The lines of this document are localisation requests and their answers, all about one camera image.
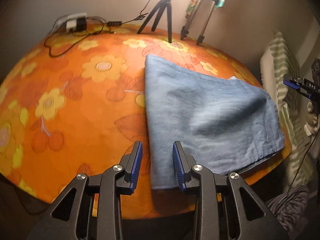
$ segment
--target floral cloth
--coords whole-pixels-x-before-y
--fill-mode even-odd
[[[100,30],[100,26],[89,26]],[[135,141],[143,143],[138,187],[122,196],[127,219],[169,216],[194,209],[179,190],[152,191],[144,102],[147,54],[166,58],[199,73],[236,76],[260,87],[232,57],[165,31],[136,34],[138,26],[113,27],[115,34],[92,35],[66,54],[51,58],[43,42],[26,54],[0,87],[0,172],[29,194],[51,203],[78,174],[94,175],[119,163]],[[56,35],[52,54],[83,36]],[[275,157],[245,174],[252,184],[291,152],[287,143]],[[96,214],[97,203],[93,213]]]

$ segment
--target gray striped cloth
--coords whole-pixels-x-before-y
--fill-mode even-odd
[[[283,193],[265,204],[278,219],[282,227],[291,232],[302,217],[309,200],[309,189],[302,185],[292,189],[288,196]]]
[[[286,189],[288,189],[307,150],[308,140],[306,140],[306,135],[300,123],[298,94],[294,89],[283,84],[283,76],[288,73],[297,78],[300,74],[300,68],[297,59],[290,52],[281,32],[275,35],[270,44],[270,50],[274,61],[279,119],[284,124],[292,145],[292,153],[286,161]],[[313,171],[311,160],[309,156],[306,156],[293,187],[307,184],[312,177]]]

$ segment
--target black tripod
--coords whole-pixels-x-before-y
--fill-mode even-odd
[[[169,43],[172,42],[172,9],[171,9],[171,0],[161,0],[156,4],[156,6],[153,8],[153,10],[149,13],[148,17],[144,21],[144,23],[141,25],[140,29],[138,30],[137,34],[140,34],[144,27],[147,25],[147,23],[150,21],[150,19],[153,17],[153,15],[156,13],[157,10],[158,14],[156,16],[155,22],[153,23],[153,26],[151,28],[151,31],[154,32],[157,28],[157,25],[160,21],[160,18],[165,10],[167,8],[167,20],[168,20],[168,41]]]

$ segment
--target folded blue cloth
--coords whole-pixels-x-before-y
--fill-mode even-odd
[[[178,185],[174,141],[196,163],[218,174],[284,147],[276,105],[263,89],[190,71],[153,55],[146,58],[145,76],[153,189]]]

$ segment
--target tripod foot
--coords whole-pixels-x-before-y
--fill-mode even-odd
[[[184,38],[189,34],[189,31],[185,29],[185,26],[181,29],[180,40],[183,41]]]
[[[197,39],[197,45],[198,45],[198,46],[202,43],[203,39],[204,39],[204,36],[201,36],[201,35],[200,35],[200,36],[198,37],[198,39]]]

